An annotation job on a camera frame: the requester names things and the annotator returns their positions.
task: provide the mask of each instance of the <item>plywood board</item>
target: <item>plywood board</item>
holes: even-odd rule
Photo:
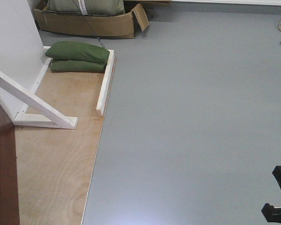
[[[103,123],[96,115],[103,75],[48,71],[37,91],[79,117],[76,130],[16,127],[21,225],[81,224]]]

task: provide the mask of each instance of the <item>green cushion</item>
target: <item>green cushion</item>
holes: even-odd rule
[[[95,45],[75,41],[60,41],[52,45],[45,54],[57,60],[106,63],[109,53],[108,50]]]
[[[54,72],[104,72],[106,63],[79,60],[53,60],[50,69]]]
[[[47,11],[77,12],[80,14],[78,0],[49,0]],[[124,14],[123,0],[84,0],[88,14],[120,15]]]

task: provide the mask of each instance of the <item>cardboard box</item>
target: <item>cardboard box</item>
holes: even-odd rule
[[[140,3],[129,10],[129,13],[109,17],[55,14],[44,11],[45,7],[46,2],[41,0],[33,9],[40,29],[45,31],[83,36],[96,34],[99,37],[134,38],[137,25],[140,25],[142,31],[149,26],[147,15]]]

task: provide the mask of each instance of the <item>white wall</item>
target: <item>white wall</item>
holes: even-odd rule
[[[26,0],[0,0],[0,71],[31,89],[45,62],[44,48]],[[15,116],[23,103],[0,88]]]
[[[188,2],[232,3],[281,6],[281,0],[172,0]]]

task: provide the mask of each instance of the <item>gray vinyl floor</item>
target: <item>gray vinyl floor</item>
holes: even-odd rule
[[[136,39],[103,40],[117,64],[83,225],[267,224],[263,205],[281,205],[279,18],[158,11]]]

